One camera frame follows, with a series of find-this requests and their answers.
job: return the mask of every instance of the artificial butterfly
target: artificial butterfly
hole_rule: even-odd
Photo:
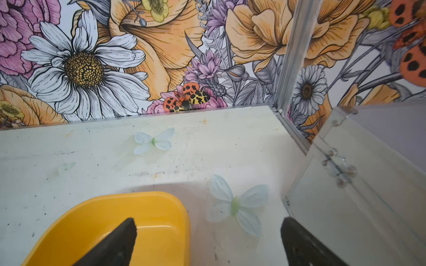
[[[406,47],[415,40],[426,36],[426,1],[393,0],[390,6],[389,21],[395,27],[402,27],[420,19],[419,22],[404,31],[393,48]],[[426,86],[426,40],[409,49],[403,56],[400,70],[402,76],[418,86]]]
[[[223,222],[230,215],[236,216],[247,234],[259,237],[261,224],[251,208],[265,206],[269,198],[269,186],[258,185],[247,190],[240,197],[234,197],[228,183],[222,177],[214,175],[210,181],[210,192],[219,202],[207,210],[207,220]]]
[[[174,128],[164,130],[157,137],[151,137],[148,134],[138,132],[135,134],[135,141],[140,145],[133,150],[133,154],[143,154],[155,146],[163,151],[168,151],[172,148],[172,144],[169,139],[172,138],[175,133]]]
[[[178,112],[191,110],[194,104],[203,104],[210,100],[210,95],[205,91],[200,91],[200,85],[195,82],[188,82],[182,86],[182,94],[174,91],[175,97],[167,97],[164,100],[163,108],[168,112]]]

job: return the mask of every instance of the purple flower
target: purple flower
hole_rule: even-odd
[[[247,0],[215,0],[213,8],[209,14],[206,24],[207,35],[213,32],[214,29],[225,26],[228,9],[234,10],[237,5],[246,5]]]
[[[198,82],[198,80],[212,79],[221,72],[219,52],[212,52],[210,49],[201,56],[200,60],[192,59],[191,66],[185,71],[187,82]]]
[[[35,63],[21,57],[34,48],[29,38],[41,35],[40,21],[59,24],[58,0],[0,0],[0,71],[7,75],[32,75]]]

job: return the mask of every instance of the yellow flower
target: yellow flower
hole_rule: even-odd
[[[136,14],[122,0],[110,1],[109,25],[98,23],[98,42],[104,43],[126,33],[135,35],[137,44],[134,49],[144,51],[146,58],[137,67],[124,71],[129,74],[141,71],[148,74],[148,78],[143,81],[150,90],[148,100],[159,99],[162,92],[175,90],[182,83],[184,71],[195,56],[185,34],[197,47],[202,44],[204,29],[198,18],[202,14],[196,8],[197,3],[194,0],[127,1],[138,12]],[[83,9],[89,9],[84,2],[78,3]],[[73,29],[80,16],[81,12],[75,13]],[[139,24],[138,16],[146,21],[145,27]]]
[[[390,26],[389,7],[380,8],[378,6],[370,6],[369,9],[365,10],[360,15],[360,18],[363,17],[368,17],[370,19],[367,30],[378,29],[382,31]]]
[[[368,18],[358,19],[374,0],[324,0],[306,53],[304,65],[332,67],[348,58]],[[249,0],[228,10],[226,32],[234,60],[244,64],[263,60],[255,72],[277,54],[285,54],[297,0]]]
[[[388,85],[379,85],[374,87],[360,103],[357,103],[358,92],[358,84],[353,84],[348,92],[343,96],[338,106],[354,107],[357,105],[391,103],[400,97],[400,93],[397,90],[390,88]],[[328,100],[328,94],[326,94],[325,101],[322,105],[319,106],[319,110],[315,114],[308,117],[308,119],[302,125],[312,125],[317,119],[321,117],[314,128],[305,130],[312,134],[307,137],[309,142],[314,140],[315,136],[318,134],[321,127],[330,116],[332,110],[333,109],[331,107],[330,101]]]
[[[8,101],[0,101],[0,110],[11,120],[15,120],[17,118],[24,118],[25,116],[22,110],[19,109],[19,107],[11,105]]]
[[[142,0],[144,8],[151,12],[151,16],[157,22],[163,22],[169,15],[169,6],[166,3],[167,0]]]

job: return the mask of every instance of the small yellow flower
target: small yellow flower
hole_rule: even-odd
[[[0,101],[0,110],[10,119],[24,118],[24,113],[19,107],[11,105],[8,101]]]
[[[169,15],[167,0],[142,0],[145,10],[151,12],[152,18],[157,22],[163,22]]]
[[[382,31],[390,26],[389,7],[379,8],[378,6],[371,6],[360,15],[360,18],[363,17],[368,17],[370,19],[367,30],[377,29]]]

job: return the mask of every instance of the pink peony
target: pink peony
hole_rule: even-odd
[[[202,90],[205,91],[207,94],[210,95],[210,100],[208,102],[206,102],[206,103],[203,103],[203,104],[194,104],[194,105],[192,105],[192,108],[194,110],[212,109],[212,108],[220,108],[220,107],[227,107],[228,106],[226,104],[226,102],[223,100],[223,98],[222,97],[216,97],[213,94],[213,91],[211,89],[204,88]],[[183,92],[182,92],[182,86],[178,85],[177,86],[177,91],[179,93],[183,94]],[[162,99],[153,101],[153,103],[148,107],[147,114],[167,113],[167,111],[164,110],[164,107],[163,107],[164,99],[166,99],[168,97],[172,97],[172,98],[176,99],[176,96],[175,96],[174,92],[163,92],[163,93],[161,93],[161,97],[162,97]]]
[[[34,48],[31,35],[41,35],[40,21],[59,24],[58,0],[0,0],[0,71],[29,78],[35,63],[21,58]]]

